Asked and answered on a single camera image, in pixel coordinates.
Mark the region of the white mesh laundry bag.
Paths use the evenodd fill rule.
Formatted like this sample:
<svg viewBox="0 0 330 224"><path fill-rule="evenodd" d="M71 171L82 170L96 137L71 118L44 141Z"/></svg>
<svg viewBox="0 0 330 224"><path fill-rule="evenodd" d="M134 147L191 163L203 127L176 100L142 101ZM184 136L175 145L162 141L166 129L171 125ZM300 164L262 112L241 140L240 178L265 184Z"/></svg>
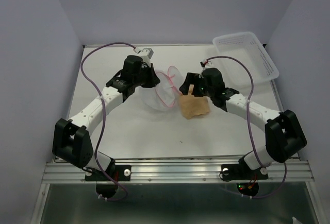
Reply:
<svg viewBox="0 0 330 224"><path fill-rule="evenodd" d="M178 106L181 96L179 87L184 79L175 66L169 66L167 71L155 70L160 83L153 88L140 88L138 91L142 102L157 111L169 111Z"/></svg>

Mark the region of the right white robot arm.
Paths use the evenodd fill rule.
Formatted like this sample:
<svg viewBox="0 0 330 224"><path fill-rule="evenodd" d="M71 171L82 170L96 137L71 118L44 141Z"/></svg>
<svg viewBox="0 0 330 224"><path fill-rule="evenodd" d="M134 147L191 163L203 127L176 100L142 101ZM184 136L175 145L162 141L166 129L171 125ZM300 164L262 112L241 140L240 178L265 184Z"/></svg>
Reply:
<svg viewBox="0 0 330 224"><path fill-rule="evenodd" d="M216 68L188 73L179 90L187 95L192 87L195 97L209 97L225 112L245 119L265 133L265 144L243 157L237 165L240 176L248 178L261 166L273 162L284 163L307 145L307 140L296 114L290 110L279 112L248 100L239 91L228 88Z"/></svg>

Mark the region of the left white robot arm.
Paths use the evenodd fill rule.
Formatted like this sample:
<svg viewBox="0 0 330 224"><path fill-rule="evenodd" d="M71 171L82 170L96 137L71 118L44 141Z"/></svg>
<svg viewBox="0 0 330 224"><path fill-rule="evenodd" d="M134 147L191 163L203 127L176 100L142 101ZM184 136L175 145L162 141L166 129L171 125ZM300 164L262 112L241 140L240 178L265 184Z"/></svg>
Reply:
<svg viewBox="0 0 330 224"><path fill-rule="evenodd" d="M129 55L123 68L82 111L55 124L52 153L77 168L96 169L104 180L114 176L114 159L93 148L91 134L106 116L135 92L160 83L149 56Z"/></svg>

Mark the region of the beige bra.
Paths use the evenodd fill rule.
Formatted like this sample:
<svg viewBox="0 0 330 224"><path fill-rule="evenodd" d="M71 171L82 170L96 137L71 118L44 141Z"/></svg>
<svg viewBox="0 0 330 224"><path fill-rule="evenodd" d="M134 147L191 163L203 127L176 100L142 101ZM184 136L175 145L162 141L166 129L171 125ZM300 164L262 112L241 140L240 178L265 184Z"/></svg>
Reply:
<svg viewBox="0 0 330 224"><path fill-rule="evenodd" d="M193 85L190 85L188 94L179 97L181 114L186 119L192 119L210 113L207 97L195 97L192 95L192 91Z"/></svg>

